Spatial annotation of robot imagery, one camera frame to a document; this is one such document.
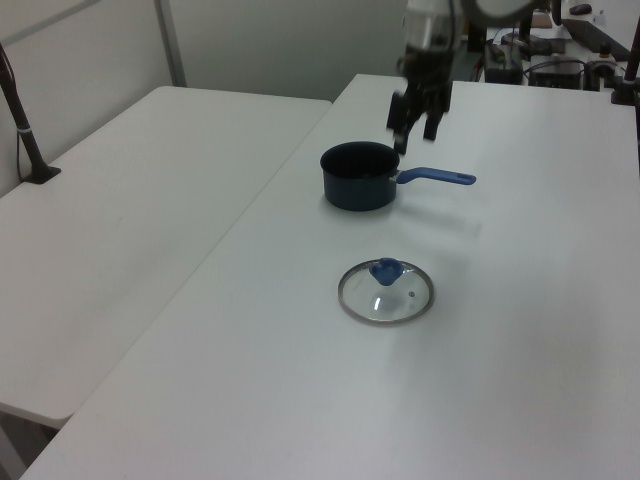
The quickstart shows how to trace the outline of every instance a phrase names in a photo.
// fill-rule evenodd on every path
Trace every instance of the saucepan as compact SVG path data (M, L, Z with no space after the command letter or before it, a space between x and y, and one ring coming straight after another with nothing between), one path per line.
M327 150L320 159L324 194L344 210L364 212L384 207L396 197L396 185L429 178L458 185L473 185L476 177L465 173L413 168L400 171L400 157L386 145L349 142Z

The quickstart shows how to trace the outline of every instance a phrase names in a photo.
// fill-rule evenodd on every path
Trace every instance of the blue lid knob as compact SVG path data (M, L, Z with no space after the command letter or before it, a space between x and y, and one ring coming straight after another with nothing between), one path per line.
M380 285L389 287L404 273L404 267L394 258L381 258L377 264L369 267L369 273Z

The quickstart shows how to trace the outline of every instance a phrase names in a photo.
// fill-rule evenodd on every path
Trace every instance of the wall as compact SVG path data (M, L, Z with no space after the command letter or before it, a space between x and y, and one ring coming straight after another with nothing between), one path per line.
M407 0L164 5L190 87L333 101L356 73L394 75L404 50Z
M5 50L47 162L171 84L153 0L101 0ZM15 133L0 98L0 196L18 184Z

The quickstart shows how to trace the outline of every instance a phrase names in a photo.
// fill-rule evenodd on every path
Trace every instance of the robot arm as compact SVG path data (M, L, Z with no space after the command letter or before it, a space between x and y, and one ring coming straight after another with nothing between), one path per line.
M452 82L451 66L460 46L463 12L475 25L508 26L529 15L544 0L529 1L501 16L487 14L479 0L409 0L404 21L406 51L398 61L398 72L407 80L404 94L396 92L391 100L387 128L394 133L394 149L404 155L409 133L415 122L426 114L425 140L434 141L442 116L449 111ZM484 3L513 0L484 0Z

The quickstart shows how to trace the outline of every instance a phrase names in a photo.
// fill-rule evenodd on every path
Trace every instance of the pot lid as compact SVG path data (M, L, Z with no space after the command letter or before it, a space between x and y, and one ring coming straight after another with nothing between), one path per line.
M424 271L393 258L356 265L338 284L343 308L371 322L411 320L429 310L434 297L433 282Z

